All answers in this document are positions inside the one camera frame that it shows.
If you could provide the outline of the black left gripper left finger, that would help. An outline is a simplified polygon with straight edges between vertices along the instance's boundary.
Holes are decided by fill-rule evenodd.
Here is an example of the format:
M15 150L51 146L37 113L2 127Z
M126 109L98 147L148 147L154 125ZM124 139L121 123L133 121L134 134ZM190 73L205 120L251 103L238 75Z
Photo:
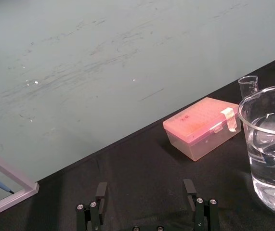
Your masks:
M98 184L95 198L87 205L76 206L77 231L102 231L108 204L108 183Z

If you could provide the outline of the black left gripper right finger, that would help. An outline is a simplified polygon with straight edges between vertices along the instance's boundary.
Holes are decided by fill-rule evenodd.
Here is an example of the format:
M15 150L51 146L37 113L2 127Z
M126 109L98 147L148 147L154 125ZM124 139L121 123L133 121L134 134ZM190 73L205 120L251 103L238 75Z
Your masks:
M198 195L190 179L183 180L184 201L193 222L194 231L218 231L219 208L218 200L206 200Z

